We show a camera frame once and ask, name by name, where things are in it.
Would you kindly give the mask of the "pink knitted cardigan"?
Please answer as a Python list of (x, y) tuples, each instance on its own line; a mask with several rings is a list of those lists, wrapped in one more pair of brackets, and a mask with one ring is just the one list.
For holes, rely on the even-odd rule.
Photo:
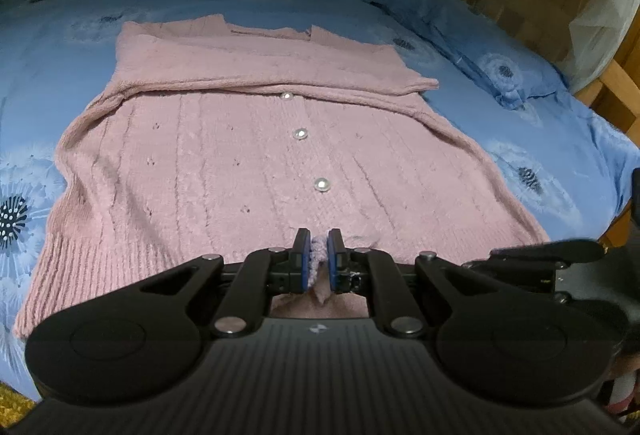
[(312, 235), (401, 263), (461, 264), (547, 234), (472, 138), (425, 103), (395, 47), (231, 25), (122, 26), (104, 91), (63, 133), (65, 180), (17, 337), (75, 304), (205, 253), (240, 262)]

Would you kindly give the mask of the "blue dandelion bed sheet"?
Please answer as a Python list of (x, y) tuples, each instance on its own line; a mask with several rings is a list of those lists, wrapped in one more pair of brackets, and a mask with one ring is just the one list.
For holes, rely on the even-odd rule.
[(1, 0), (1, 379), (38, 392), (13, 333), (65, 182), (53, 163), (61, 134), (103, 90), (126, 21), (221, 14), (244, 27), (319, 26), (390, 44), (439, 87), (427, 103), (484, 147), (510, 189), (554, 240), (597, 237), (622, 210), (639, 151), (610, 119), (559, 85), (509, 110), (425, 39), (421, 20), (450, 0)]

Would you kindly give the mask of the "blue dandelion pillow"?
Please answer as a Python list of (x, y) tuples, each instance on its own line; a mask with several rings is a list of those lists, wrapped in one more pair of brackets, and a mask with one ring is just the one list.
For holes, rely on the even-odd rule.
[(361, 0), (431, 44), (506, 109), (568, 91), (559, 69), (461, 0)]

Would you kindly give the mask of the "white mosquito net curtain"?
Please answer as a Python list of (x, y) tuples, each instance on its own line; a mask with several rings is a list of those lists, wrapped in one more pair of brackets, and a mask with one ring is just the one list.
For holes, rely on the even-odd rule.
[(638, 8), (639, 0), (589, 0), (570, 22), (572, 48), (564, 70), (572, 93), (603, 73), (622, 44)]

